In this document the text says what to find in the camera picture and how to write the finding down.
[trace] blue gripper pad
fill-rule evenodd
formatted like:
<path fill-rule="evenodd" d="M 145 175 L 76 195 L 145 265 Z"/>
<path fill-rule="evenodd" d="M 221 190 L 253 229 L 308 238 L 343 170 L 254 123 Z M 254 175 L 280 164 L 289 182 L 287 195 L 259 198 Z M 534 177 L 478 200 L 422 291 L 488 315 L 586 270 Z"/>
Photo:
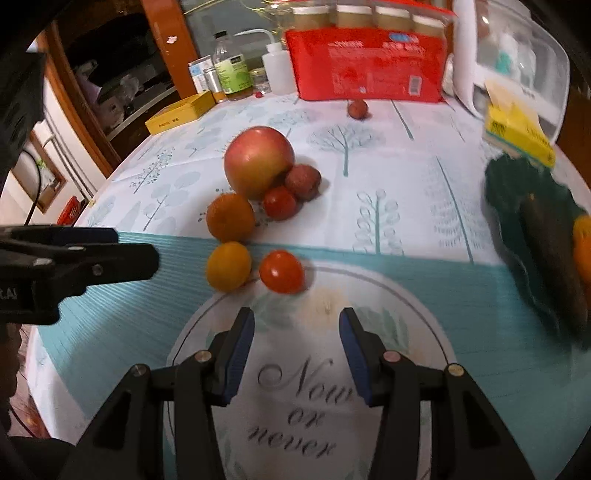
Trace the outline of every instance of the blue gripper pad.
<path fill-rule="evenodd" d="M 248 309 L 248 314 L 244 318 L 242 330 L 236 341 L 234 351 L 230 357 L 230 361 L 226 366 L 226 385 L 222 394 L 224 402 L 230 403 L 238 393 L 240 381 L 242 380 L 242 373 L 248 359 L 248 352 L 251 350 L 252 339 L 255 334 L 255 316 L 252 310 Z"/>
<path fill-rule="evenodd" d="M 371 391 L 369 368 L 357 336 L 349 321 L 347 310 L 352 311 L 352 309 L 343 309 L 339 316 L 340 341 L 345 350 L 345 355 L 347 357 L 347 362 L 349 363 L 349 369 L 351 370 L 353 381 L 355 382 L 357 394 L 363 398 L 367 405 L 370 406 L 372 404 L 373 395 Z"/>

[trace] barcode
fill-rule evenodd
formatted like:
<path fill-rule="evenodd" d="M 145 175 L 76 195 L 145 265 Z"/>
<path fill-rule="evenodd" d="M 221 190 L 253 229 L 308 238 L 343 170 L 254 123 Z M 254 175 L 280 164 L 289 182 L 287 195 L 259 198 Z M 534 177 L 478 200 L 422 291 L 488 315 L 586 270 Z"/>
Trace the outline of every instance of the barcode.
<path fill-rule="evenodd" d="M 504 137 L 505 136 L 505 125 L 493 120 L 491 122 L 491 133 L 495 134 L 497 137 Z"/>
<path fill-rule="evenodd" d="M 418 97 L 421 95 L 421 85 L 423 84 L 422 77 L 410 77 L 408 81 L 408 94 Z"/>

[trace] yellow package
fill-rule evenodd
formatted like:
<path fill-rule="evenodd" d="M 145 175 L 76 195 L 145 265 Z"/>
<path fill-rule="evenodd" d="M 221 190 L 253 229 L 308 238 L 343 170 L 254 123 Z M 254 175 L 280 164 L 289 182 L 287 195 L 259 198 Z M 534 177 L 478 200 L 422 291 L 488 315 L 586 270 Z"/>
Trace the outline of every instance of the yellow package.
<path fill-rule="evenodd" d="M 498 85 L 487 83 L 486 88 L 492 105 L 486 116 L 485 139 L 510 154 L 525 155 L 553 168 L 556 154 L 540 128 L 537 114 Z"/>
<path fill-rule="evenodd" d="M 152 135 L 159 134 L 196 120 L 210 111 L 215 104 L 212 93 L 206 90 L 164 107 L 146 122 L 146 127 Z"/>

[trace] red apple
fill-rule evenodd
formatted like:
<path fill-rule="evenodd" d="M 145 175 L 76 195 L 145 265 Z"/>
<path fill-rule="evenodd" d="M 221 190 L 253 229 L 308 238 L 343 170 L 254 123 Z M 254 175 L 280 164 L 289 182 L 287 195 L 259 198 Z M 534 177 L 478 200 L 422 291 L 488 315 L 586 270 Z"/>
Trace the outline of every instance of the red apple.
<path fill-rule="evenodd" d="M 261 200 L 275 179 L 294 164 L 294 149 L 271 127 L 251 127 L 238 135 L 223 158 L 230 186 L 249 200 Z"/>

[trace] plastic bottle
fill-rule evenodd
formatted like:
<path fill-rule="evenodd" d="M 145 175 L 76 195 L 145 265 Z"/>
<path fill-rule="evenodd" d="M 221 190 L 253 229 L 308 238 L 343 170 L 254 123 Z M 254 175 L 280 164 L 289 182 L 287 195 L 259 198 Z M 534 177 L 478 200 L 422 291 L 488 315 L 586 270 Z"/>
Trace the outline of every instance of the plastic bottle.
<path fill-rule="evenodd" d="M 296 91 L 296 77 L 294 76 L 294 69 L 291 65 L 290 53 L 287 50 L 283 50 L 283 45 L 281 45 L 281 42 L 275 41 L 271 32 L 262 28 L 246 30 L 235 34 L 235 36 L 247 35 L 249 33 L 266 33 L 271 40 L 271 43 L 267 45 L 268 53 L 262 56 L 262 63 L 265 66 L 271 92 L 276 95 L 294 93 Z"/>
<path fill-rule="evenodd" d="M 533 88 L 535 79 L 535 53 L 531 48 L 531 42 L 529 40 L 519 42 L 517 58 L 521 73 L 521 83 L 528 88 Z"/>
<path fill-rule="evenodd" d="M 505 30 L 499 36 L 499 56 L 496 60 L 495 70 L 519 82 L 521 72 L 518 67 L 519 42 L 509 30 Z"/>
<path fill-rule="evenodd" d="M 216 50 L 212 56 L 222 88 L 228 100 L 240 100 L 252 95 L 252 80 L 244 55 L 226 31 L 216 33 Z"/>

